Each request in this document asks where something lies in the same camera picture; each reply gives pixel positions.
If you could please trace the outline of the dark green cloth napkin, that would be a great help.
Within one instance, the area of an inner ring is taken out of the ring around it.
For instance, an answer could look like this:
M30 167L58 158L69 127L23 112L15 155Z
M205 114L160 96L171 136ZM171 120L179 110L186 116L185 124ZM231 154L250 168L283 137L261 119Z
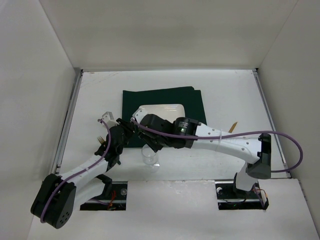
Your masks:
M133 113L142 105L181 104L185 117L206 124L206 114L200 90L192 86L146 91L122 91L121 119L129 122Z

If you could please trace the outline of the white rectangular ceramic plate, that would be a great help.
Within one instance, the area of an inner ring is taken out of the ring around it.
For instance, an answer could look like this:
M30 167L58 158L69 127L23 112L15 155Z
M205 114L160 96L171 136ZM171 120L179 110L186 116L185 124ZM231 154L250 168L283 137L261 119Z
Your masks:
M156 115L170 123L173 123L177 118L185 117L185 109L182 104L146 104L139 108L144 108L149 114Z

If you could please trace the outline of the gold knife green handle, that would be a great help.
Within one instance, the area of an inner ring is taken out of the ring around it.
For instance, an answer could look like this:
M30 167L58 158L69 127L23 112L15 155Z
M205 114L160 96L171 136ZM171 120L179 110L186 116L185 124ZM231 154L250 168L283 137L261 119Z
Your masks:
M237 122L235 122L231 127L230 127L230 129L229 129L229 133L232 133L233 131L234 131L234 129L236 128L236 126L237 126Z

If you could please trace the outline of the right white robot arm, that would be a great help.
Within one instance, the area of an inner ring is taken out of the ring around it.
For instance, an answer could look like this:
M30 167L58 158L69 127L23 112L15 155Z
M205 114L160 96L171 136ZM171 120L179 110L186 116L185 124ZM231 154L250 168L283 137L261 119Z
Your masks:
M137 126L138 137L154 152L164 147L200 149L243 160L243 167L234 176L234 189L249 192L259 180L271 178L272 139L268 133L232 137L194 119L178 117L170 122L141 110L131 120Z

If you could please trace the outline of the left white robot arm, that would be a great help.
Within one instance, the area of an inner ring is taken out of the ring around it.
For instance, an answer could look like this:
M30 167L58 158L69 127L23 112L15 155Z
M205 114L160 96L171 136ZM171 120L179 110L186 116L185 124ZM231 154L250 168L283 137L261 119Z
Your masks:
M62 175L51 173L42 181L30 208L41 223L60 229L70 219L76 204L110 194L112 179L104 174L120 163L135 125L118 118L114 126L106 128L106 139L89 160Z

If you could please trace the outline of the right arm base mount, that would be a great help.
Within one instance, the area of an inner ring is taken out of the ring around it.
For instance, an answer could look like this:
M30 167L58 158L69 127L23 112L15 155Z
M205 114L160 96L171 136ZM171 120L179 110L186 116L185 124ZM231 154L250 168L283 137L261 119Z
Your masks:
M236 189L232 181L215 182L219 210L267 210L270 203L266 191L255 183L250 191Z

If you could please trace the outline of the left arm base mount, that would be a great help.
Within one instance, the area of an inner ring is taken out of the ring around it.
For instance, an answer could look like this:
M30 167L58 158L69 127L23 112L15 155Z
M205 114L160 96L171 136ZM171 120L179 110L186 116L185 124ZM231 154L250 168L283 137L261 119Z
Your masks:
M127 207L128 183L113 182L107 193L96 196L80 206L80 211L125 211Z

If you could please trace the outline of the clear wine glass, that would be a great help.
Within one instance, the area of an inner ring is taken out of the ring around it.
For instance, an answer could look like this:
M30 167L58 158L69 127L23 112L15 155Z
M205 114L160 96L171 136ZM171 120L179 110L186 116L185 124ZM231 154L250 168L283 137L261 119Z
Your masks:
M155 173L160 169L160 162L156 152L154 152L147 144L141 149L142 160L151 173Z

